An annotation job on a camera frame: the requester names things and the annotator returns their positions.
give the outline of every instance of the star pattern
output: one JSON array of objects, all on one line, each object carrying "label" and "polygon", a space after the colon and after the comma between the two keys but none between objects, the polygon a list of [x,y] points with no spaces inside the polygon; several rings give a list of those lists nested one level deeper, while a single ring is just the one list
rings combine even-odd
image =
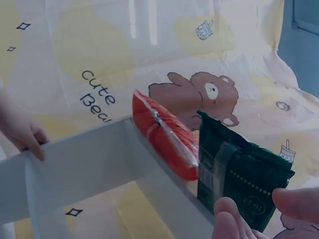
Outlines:
[{"label": "star pattern", "polygon": [[72,209],[71,209],[69,212],[67,212],[65,215],[70,215],[70,216],[77,217],[81,212],[83,212],[83,210],[72,208]]}]

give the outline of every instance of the logo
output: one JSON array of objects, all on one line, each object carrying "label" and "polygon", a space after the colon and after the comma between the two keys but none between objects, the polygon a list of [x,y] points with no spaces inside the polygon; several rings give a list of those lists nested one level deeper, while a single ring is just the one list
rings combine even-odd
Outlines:
[{"label": "logo", "polygon": [[259,198],[249,196],[244,199],[244,204],[251,210],[254,215],[262,215],[266,211],[266,206]]}]

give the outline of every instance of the yellow circle pattern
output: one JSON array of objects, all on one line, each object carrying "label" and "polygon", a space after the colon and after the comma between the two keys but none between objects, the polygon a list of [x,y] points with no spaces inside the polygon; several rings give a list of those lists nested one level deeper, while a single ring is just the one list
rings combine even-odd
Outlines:
[{"label": "yellow circle pattern", "polygon": [[[195,30],[203,23],[213,20],[213,34],[206,40],[201,40]],[[234,34],[222,14],[204,16],[185,16],[175,22],[177,39],[183,49],[191,56],[218,58],[225,51],[234,48]]]},{"label": "yellow circle pattern", "polygon": [[75,80],[84,81],[82,72],[89,70],[104,87],[126,85],[135,68],[127,39],[80,2],[76,0],[59,16],[54,33],[57,63]]},{"label": "yellow circle pattern", "polygon": [[[16,56],[22,46],[23,30],[17,29],[22,23],[15,1],[0,1],[0,79],[7,84],[9,74],[13,71]],[[10,47],[15,47],[14,51],[7,51]]]}]

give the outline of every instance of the finger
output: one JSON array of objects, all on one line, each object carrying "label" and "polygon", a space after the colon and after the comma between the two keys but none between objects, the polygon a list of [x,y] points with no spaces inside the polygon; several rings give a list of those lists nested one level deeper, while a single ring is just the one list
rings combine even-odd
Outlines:
[{"label": "finger", "polygon": [[319,188],[276,189],[273,200],[280,212],[298,220],[319,224]]},{"label": "finger", "polygon": [[34,137],[41,145],[50,142],[49,136],[46,134],[45,130],[42,128],[39,128],[37,130],[37,132],[34,134]]},{"label": "finger", "polygon": [[269,239],[269,237],[265,236],[264,234],[262,234],[261,232],[259,231],[256,231],[256,230],[252,230],[253,234],[255,235],[255,237],[257,239]]},{"label": "finger", "polygon": [[212,239],[240,239],[237,223],[230,213],[217,214]]},{"label": "finger", "polygon": [[241,215],[238,211],[237,205],[234,202],[234,200],[232,200],[231,198],[227,198],[227,197],[224,197],[224,198],[217,200],[217,202],[215,203],[215,214],[217,215],[220,212],[228,212],[234,217],[234,219],[237,223],[240,237],[250,238],[251,236],[253,236],[250,227],[245,222],[245,220],[241,217]]},{"label": "finger", "polygon": [[31,132],[31,130],[27,134],[22,135],[21,140],[31,150],[31,152],[35,155],[35,157],[37,157],[41,161],[44,161],[44,151],[41,148],[39,142],[36,140],[33,133]]}]

